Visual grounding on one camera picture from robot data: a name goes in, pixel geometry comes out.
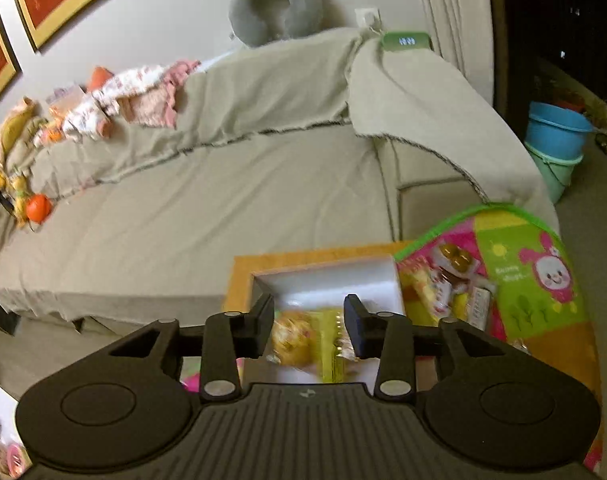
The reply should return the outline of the yellow snack bar packet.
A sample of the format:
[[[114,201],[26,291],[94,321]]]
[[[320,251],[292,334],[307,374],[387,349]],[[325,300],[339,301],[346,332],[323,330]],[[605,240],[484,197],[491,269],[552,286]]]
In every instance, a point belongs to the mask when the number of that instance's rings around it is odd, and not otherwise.
[[[313,353],[317,376],[323,384],[340,384],[346,377],[343,358],[343,315],[326,308],[311,312]]]

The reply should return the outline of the round bun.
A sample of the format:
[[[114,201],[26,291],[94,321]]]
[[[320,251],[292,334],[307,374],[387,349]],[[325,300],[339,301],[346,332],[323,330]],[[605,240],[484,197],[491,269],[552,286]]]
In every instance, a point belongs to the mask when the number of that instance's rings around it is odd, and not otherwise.
[[[314,341],[314,323],[309,313],[280,311],[271,330],[269,360],[282,366],[306,368],[313,362]]]

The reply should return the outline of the pink cardboard box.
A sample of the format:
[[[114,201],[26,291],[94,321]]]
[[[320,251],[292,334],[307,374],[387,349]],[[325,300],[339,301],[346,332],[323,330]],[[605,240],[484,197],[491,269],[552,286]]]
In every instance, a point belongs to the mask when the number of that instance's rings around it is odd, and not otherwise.
[[[334,263],[299,266],[290,270],[256,274],[252,281],[255,301],[263,294],[274,298],[274,319],[280,311],[312,311],[335,308],[343,315],[343,300],[357,295],[369,312],[404,314],[396,264],[390,256],[343,260]],[[306,368],[282,366],[269,360],[271,336],[261,358],[247,359],[243,366],[243,385],[323,384],[313,362]],[[355,355],[343,319],[343,358],[346,377],[343,382],[362,382],[372,390],[378,368],[377,359],[361,360]]]

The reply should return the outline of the brown spiral cookie pack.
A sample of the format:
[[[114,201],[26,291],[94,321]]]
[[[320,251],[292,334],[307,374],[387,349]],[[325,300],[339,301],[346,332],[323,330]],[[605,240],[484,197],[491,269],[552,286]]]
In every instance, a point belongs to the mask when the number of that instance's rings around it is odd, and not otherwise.
[[[497,285],[493,281],[483,276],[473,278],[468,289],[466,322],[477,330],[486,330],[495,296]]]

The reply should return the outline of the brown pastries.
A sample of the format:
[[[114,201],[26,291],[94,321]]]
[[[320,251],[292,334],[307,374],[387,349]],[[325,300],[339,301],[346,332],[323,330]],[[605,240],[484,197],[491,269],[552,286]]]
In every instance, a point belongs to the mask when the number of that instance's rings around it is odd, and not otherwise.
[[[443,243],[431,250],[433,263],[458,278],[469,278],[480,266],[477,260],[468,250],[453,243]]]

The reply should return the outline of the crumbly cake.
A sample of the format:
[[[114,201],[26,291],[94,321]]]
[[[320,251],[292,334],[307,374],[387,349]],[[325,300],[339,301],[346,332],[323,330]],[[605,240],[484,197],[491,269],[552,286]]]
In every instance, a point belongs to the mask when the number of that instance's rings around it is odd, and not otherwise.
[[[426,314],[438,323],[451,314],[452,284],[426,263],[400,266],[398,269],[402,292],[416,299]]]

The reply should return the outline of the beige sofa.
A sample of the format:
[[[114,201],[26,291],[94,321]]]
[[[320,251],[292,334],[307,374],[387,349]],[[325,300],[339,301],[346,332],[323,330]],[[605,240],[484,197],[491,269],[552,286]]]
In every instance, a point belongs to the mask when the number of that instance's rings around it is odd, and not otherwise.
[[[54,197],[38,229],[0,211],[0,306],[36,318],[200,323],[238,255],[412,240],[483,200],[436,155],[351,125],[194,148]]]

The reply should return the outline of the colourful cartoon play mat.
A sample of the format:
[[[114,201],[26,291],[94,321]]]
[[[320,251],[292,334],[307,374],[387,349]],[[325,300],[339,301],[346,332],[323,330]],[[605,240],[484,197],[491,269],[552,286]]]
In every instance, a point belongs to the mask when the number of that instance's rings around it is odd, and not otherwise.
[[[431,250],[453,243],[480,261],[469,278]],[[205,403],[176,446],[176,479],[588,479],[601,424],[593,392],[516,349],[576,323],[583,302],[561,240],[509,206],[478,207],[390,256],[426,263],[453,287],[438,323],[402,292],[414,325],[415,402],[385,402],[362,382],[257,384]],[[488,327],[466,322],[469,284],[497,285]]]

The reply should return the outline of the orange toy ball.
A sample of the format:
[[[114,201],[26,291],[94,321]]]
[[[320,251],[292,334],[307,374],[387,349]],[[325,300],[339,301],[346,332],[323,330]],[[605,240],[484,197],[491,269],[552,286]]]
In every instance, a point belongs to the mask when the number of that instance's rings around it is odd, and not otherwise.
[[[53,205],[44,194],[34,194],[26,205],[26,217],[30,222],[42,224],[49,218]]]

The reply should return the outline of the green plastic basin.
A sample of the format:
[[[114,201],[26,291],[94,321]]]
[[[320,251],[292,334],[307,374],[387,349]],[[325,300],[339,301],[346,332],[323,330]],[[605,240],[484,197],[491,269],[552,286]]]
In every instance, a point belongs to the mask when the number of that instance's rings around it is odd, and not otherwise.
[[[537,150],[528,142],[525,143],[525,148],[543,177],[551,202],[557,204],[571,185],[573,172],[583,161],[583,156],[580,155],[575,159],[559,159]]]

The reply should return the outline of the pink baby clothes pile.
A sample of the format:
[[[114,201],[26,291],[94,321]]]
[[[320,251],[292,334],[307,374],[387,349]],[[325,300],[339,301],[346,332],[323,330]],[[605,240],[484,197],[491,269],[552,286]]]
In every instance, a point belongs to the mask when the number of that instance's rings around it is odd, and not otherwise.
[[[186,79],[199,70],[200,62],[191,60],[144,65],[118,74],[98,67],[86,86],[58,88],[46,99],[52,119],[39,128],[34,143],[84,136],[106,139],[114,117],[139,126],[174,128],[178,94]]]

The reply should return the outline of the beige throw blanket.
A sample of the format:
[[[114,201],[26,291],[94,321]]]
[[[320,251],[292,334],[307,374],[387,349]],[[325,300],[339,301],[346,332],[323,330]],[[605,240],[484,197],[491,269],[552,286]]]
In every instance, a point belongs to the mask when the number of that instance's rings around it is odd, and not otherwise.
[[[29,174],[36,192],[64,197],[194,148],[343,124],[436,155],[488,203],[557,222],[535,163],[460,70],[427,49],[388,52],[353,29],[243,50],[192,73],[172,127],[119,122],[108,140],[18,142],[6,166]]]

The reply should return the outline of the blue plastic basin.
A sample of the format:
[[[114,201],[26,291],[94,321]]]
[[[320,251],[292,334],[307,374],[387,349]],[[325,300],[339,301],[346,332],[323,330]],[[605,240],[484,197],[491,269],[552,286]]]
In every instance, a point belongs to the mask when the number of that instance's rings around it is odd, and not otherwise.
[[[547,156],[577,159],[592,132],[588,118],[574,110],[541,102],[530,104],[525,143]]]

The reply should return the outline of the green digital clock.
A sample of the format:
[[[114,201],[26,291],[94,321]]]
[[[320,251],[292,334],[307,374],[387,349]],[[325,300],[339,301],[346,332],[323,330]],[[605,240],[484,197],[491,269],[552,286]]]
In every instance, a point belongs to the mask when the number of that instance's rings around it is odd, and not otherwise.
[[[385,32],[381,36],[381,47],[388,52],[400,52],[416,49],[433,49],[427,32]]]

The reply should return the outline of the grey neck pillow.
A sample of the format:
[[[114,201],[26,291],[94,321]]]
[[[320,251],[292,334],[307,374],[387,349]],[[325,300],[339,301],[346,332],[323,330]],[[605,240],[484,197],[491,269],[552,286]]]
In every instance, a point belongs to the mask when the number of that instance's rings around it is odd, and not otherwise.
[[[300,39],[320,32],[323,0],[231,0],[232,32],[246,47]]]

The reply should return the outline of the white wall socket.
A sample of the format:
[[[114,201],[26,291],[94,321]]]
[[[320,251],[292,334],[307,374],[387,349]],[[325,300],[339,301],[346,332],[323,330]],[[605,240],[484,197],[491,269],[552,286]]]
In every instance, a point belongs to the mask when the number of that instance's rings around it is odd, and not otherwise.
[[[381,15],[377,8],[359,8],[354,10],[355,21],[360,28],[378,30],[381,28]]]

